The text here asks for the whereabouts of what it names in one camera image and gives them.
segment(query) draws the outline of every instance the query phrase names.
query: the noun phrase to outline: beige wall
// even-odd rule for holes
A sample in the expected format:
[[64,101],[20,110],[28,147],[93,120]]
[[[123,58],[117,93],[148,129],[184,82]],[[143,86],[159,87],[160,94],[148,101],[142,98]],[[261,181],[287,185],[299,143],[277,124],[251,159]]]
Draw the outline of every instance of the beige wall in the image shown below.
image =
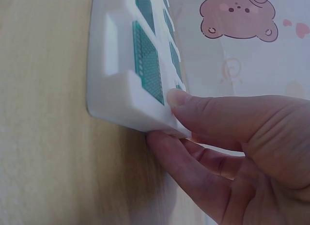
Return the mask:
[[0,0],[0,225],[190,225],[144,135],[91,118],[92,0]]

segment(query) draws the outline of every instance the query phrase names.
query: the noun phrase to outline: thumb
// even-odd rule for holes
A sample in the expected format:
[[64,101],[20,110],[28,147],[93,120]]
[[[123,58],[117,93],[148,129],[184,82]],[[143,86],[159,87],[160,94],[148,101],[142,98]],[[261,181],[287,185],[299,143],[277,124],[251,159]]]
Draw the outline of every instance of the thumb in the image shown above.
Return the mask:
[[196,134],[248,143],[255,132],[288,104],[277,96],[196,97],[172,89],[167,102],[178,120]]

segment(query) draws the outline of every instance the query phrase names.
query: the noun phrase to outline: fingernail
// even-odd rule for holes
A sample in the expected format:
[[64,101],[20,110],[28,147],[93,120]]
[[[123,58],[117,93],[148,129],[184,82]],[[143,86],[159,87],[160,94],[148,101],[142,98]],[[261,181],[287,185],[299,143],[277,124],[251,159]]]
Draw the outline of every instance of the fingernail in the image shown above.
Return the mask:
[[184,105],[192,96],[180,89],[171,89],[167,93],[167,102],[170,107],[175,108]]

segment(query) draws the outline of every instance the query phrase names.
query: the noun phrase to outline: pink bear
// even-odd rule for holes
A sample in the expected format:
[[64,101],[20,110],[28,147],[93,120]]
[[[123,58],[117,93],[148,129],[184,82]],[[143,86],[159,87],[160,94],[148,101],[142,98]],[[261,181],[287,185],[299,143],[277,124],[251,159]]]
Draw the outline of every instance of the pink bear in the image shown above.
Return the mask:
[[202,33],[211,39],[258,37],[265,42],[278,38],[273,19],[276,10],[268,0],[206,0],[200,7]]

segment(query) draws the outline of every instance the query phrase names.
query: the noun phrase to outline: knuckle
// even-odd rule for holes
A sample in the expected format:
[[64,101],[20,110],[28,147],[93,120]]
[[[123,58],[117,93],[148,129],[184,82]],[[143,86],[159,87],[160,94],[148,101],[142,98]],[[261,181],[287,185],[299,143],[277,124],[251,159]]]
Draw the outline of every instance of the knuckle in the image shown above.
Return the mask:
[[208,98],[194,98],[195,102],[195,113],[197,115],[203,115],[204,117],[208,117],[213,108],[216,106],[217,100],[213,97]]

